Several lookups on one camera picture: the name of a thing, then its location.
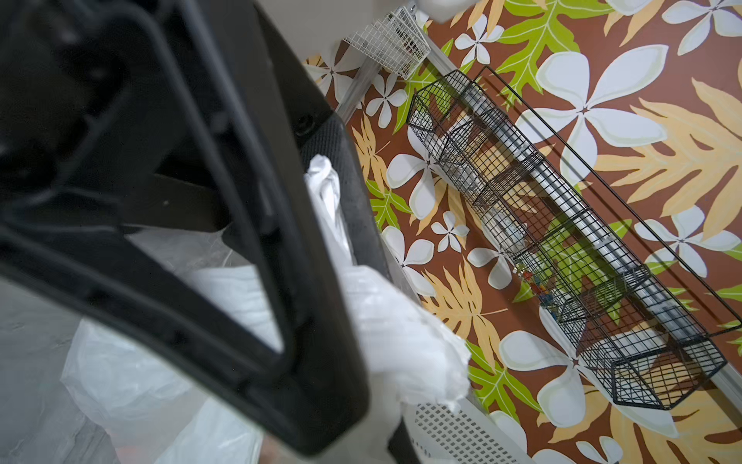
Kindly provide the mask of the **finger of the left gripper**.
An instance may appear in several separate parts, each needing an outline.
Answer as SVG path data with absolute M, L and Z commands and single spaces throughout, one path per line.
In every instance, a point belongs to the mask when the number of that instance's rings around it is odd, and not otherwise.
M 328 158 L 330 167 L 337 173 L 339 218 L 351 257 L 357 265 L 368 266 L 389 278 L 388 254 L 372 218 L 356 149 L 342 119 L 334 112 L 324 113 L 311 133 L 301 140 L 300 156 L 305 171 L 317 155 Z
M 254 1 L 1 5 L 1 276 L 142 343 L 305 456 L 369 408 L 310 194 L 347 135 Z M 208 238 L 256 269 L 272 348 L 164 262 Z

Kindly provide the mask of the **white plastic bag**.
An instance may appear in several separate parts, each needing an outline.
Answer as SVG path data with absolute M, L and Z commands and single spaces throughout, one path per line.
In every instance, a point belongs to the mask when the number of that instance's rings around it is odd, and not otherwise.
M 356 265 L 340 222 L 339 177 L 314 156 L 305 183 L 349 305 L 368 369 L 367 416 L 319 459 L 388 463 L 405 406 L 456 409 L 469 392 L 470 352 L 444 323 L 367 266 Z M 79 409 L 123 463 L 255 463 L 264 432 L 142 346 L 89 319 L 78 326 L 61 375 Z

